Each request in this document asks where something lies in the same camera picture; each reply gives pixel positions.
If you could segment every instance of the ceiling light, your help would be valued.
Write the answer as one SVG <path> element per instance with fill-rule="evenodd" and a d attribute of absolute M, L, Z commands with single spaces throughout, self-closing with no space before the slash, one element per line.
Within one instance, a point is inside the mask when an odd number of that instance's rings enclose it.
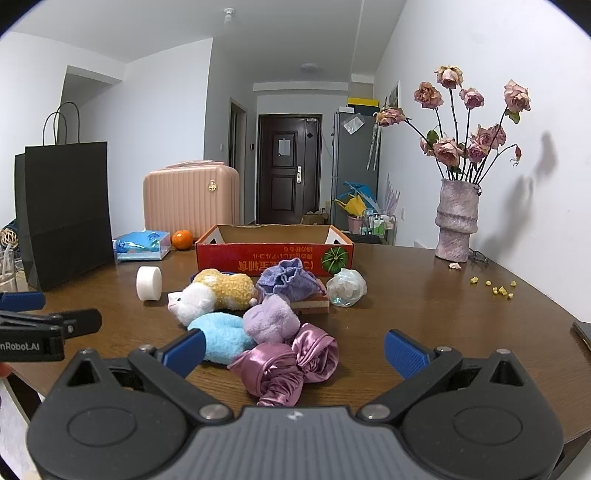
<path fill-rule="evenodd" d="M 320 71 L 320 67 L 316 63 L 308 62 L 301 65 L 300 71 L 304 73 L 317 73 Z"/>
<path fill-rule="evenodd" d="M 234 11 L 235 10 L 232 7 L 223 9 L 223 12 L 226 14 L 226 16 L 223 19 L 224 25 L 228 25 L 232 21 L 232 17 L 234 16 Z"/>

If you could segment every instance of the blue tissue box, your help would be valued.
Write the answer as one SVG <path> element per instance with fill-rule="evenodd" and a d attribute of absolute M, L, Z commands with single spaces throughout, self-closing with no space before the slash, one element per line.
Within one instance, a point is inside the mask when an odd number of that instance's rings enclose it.
<path fill-rule="evenodd" d="M 113 240 L 117 260 L 162 260 L 170 251 L 170 233 L 147 230 Z"/>

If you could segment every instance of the door frame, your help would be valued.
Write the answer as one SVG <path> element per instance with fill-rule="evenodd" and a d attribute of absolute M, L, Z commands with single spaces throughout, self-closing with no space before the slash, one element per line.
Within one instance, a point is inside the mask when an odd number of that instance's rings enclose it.
<path fill-rule="evenodd" d="M 240 225 L 244 225 L 246 203 L 246 128 L 248 126 L 248 110 L 230 97 L 228 110 L 228 147 L 226 149 L 226 165 L 230 164 L 230 131 L 232 129 L 232 110 L 238 116 L 236 121 L 236 165 L 234 168 L 240 176 Z"/>
<path fill-rule="evenodd" d="M 322 114 L 321 113 L 265 113 L 258 115 L 257 132 L 256 132 L 256 222 L 258 223 L 261 217 L 261 190 L 259 184 L 261 177 L 261 158 L 262 158 L 262 122 L 265 118 L 316 118 L 318 122 L 318 141 L 316 142 L 316 187 L 314 188 L 314 204 L 316 205 L 316 212 L 320 209 L 320 173 L 322 172 Z"/>

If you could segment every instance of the eyeglasses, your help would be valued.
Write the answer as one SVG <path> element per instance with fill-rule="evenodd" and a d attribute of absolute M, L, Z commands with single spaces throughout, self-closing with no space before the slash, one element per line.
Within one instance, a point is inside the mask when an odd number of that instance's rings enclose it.
<path fill-rule="evenodd" d="M 468 259 L 473 263 L 488 265 L 488 257 L 478 250 L 470 249 L 468 252 Z"/>

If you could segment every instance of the wooden table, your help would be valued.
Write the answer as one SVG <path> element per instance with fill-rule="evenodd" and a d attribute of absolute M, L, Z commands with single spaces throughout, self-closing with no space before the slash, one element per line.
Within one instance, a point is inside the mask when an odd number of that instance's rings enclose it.
<path fill-rule="evenodd" d="M 67 360 L 13 364 L 30 386 L 47 394 L 74 353 L 91 346 L 103 357 L 127 356 L 142 343 L 163 346 L 182 333 L 168 312 L 167 300 L 143 303 L 135 292 L 139 263 L 105 267 L 47 293 L 44 311 L 95 307 L 103 316 L 99 333 L 69 340 Z M 158 265 L 165 292 L 184 288 L 196 271 L 195 253 L 174 252 Z M 401 381 L 383 353 L 384 334 L 397 328 L 425 346 L 450 345 L 464 356 L 487 357 L 496 348 L 514 351 L 552 405 L 565 441 L 591 430 L 591 354 L 571 330 L 574 317 L 506 269 L 468 263 L 461 271 L 434 257 L 432 250 L 355 245 L 353 267 L 368 283 L 368 293 L 350 308 L 307 316 L 333 335 L 340 362 L 323 384 L 307 384 L 299 405 L 346 404 L 356 411 Z M 477 276 L 479 282 L 470 284 Z M 494 296 L 485 281 L 505 286 L 515 297 Z M 517 281 L 515 289 L 509 286 Z M 255 399 L 223 367 L 203 364 L 189 381 L 231 406 Z"/>

